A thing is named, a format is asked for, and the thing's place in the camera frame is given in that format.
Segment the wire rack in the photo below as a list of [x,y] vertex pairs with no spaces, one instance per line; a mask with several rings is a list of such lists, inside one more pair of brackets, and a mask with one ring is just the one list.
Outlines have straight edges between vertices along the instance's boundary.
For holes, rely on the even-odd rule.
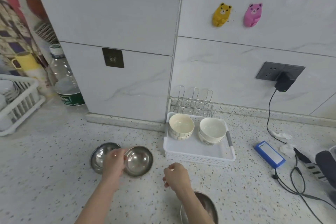
[[212,90],[207,91],[207,95],[204,100],[198,99],[200,89],[197,87],[194,88],[191,98],[185,98],[185,92],[185,86],[181,85],[180,91],[178,93],[177,103],[175,104],[173,112],[204,117],[212,117],[213,114],[216,112],[215,110],[213,110],[213,104],[211,102],[213,93]]

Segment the white bottle cap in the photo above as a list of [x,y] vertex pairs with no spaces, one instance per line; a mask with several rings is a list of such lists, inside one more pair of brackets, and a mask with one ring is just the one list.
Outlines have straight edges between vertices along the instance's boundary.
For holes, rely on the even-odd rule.
[[52,55],[64,55],[63,49],[60,44],[52,44],[49,46],[49,49]]

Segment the mug handle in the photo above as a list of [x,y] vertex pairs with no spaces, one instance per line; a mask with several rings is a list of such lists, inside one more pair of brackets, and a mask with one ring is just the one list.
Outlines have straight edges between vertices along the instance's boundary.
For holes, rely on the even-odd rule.
[[22,70],[22,67],[17,67],[17,66],[15,65],[14,61],[16,61],[18,64],[20,64],[20,63],[19,63],[19,61],[18,61],[16,58],[14,58],[14,59],[11,60],[11,63],[12,63],[12,65],[15,67],[15,69],[17,69],[17,70]]

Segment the white label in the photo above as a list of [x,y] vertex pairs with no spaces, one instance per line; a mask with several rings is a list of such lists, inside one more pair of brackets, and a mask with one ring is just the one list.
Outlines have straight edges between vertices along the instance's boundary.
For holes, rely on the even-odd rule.
[[279,164],[283,160],[283,158],[266,142],[259,145],[259,148],[262,149],[263,152],[266,153],[266,155],[268,155],[276,164]]

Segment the forearm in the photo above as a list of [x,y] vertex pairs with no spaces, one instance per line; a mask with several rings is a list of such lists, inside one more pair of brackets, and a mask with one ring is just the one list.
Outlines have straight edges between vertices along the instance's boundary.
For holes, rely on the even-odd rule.
[[208,212],[203,208],[195,193],[186,192],[181,201],[187,214],[189,224],[214,224]]
[[103,224],[113,195],[114,190],[111,189],[111,184],[101,180],[75,224]]

